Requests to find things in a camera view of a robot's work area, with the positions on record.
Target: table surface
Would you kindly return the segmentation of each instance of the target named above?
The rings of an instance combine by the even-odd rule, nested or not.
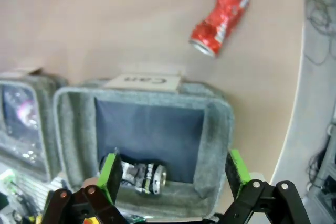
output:
[[[295,100],[303,0],[251,0],[216,60],[188,43],[215,0],[0,2],[0,70],[37,64],[71,83],[149,72],[211,84],[234,108],[234,147],[249,171],[271,179]]]

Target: gray basket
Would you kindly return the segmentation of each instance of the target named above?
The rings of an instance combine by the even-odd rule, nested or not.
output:
[[[4,117],[3,89],[14,86],[27,90],[37,109],[39,128],[36,136],[39,141],[42,159],[40,166],[34,166],[14,155],[6,146],[0,146],[0,162],[22,174],[27,174],[42,182],[49,182],[60,172],[56,144],[55,124],[52,114],[53,95],[67,81],[60,77],[46,74],[27,75],[19,79],[0,79],[0,139],[2,143],[14,143],[17,139],[7,134],[8,125]]]
[[[179,93],[114,90],[104,88],[106,83],[105,80],[90,81],[77,87],[61,88],[55,94],[54,115],[58,149],[62,170],[66,173],[70,188],[78,190],[86,178],[96,176],[99,170],[97,139],[101,133],[97,131],[97,126],[101,127],[101,125],[97,124],[97,102],[114,104],[115,109],[145,106],[146,108],[170,108],[172,111],[185,109],[186,114],[201,111],[203,119],[199,127],[200,140],[196,150],[195,168],[192,171],[193,181],[170,182],[168,179],[159,196],[144,196],[133,189],[121,187],[116,206],[119,210],[141,216],[168,218],[211,216],[221,195],[227,150],[233,138],[233,111],[222,94],[198,83],[181,84]],[[114,120],[117,127],[123,127],[124,124],[136,127],[137,123],[145,125],[143,121],[150,119],[145,120],[141,117],[142,121],[118,120],[122,117],[123,115],[119,114],[117,120]],[[154,134],[156,139],[160,138],[160,133],[164,134],[162,130],[156,132],[154,128],[148,129],[151,131],[148,134]],[[118,137],[113,133],[111,141]],[[129,142],[130,148],[135,148],[131,150],[134,153],[148,152],[152,155],[153,146],[140,143],[134,147],[134,141],[131,143],[129,140]],[[161,150],[158,156],[161,154],[164,156],[170,150],[170,143],[155,148],[159,152]],[[186,155],[189,153],[187,149],[182,151]]]

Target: green object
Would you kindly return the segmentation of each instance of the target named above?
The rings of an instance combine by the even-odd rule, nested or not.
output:
[[[230,150],[228,152],[225,172],[232,194],[236,199],[242,188],[251,180],[239,150]]]
[[[114,205],[122,177],[121,158],[118,153],[110,153],[101,169],[97,186]]]

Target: screw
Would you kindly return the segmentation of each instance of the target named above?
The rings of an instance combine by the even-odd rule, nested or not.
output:
[[[89,194],[94,194],[96,192],[96,189],[94,187],[90,187],[88,190]]]
[[[287,190],[288,189],[288,185],[286,183],[283,183],[283,184],[281,184],[281,188],[283,190]]]
[[[254,181],[254,182],[253,182],[253,186],[254,186],[255,188],[258,188],[258,187],[260,187],[260,183],[259,183],[258,181]]]
[[[68,195],[68,194],[67,194],[66,191],[61,192],[61,198],[65,198],[67,195]]]

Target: orange object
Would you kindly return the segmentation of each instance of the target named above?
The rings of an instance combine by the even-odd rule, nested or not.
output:
[[[213,11],[197,24],[190,43],[206,55],[217,57],[223,41],[243,16],[250,0],[217,0]]]

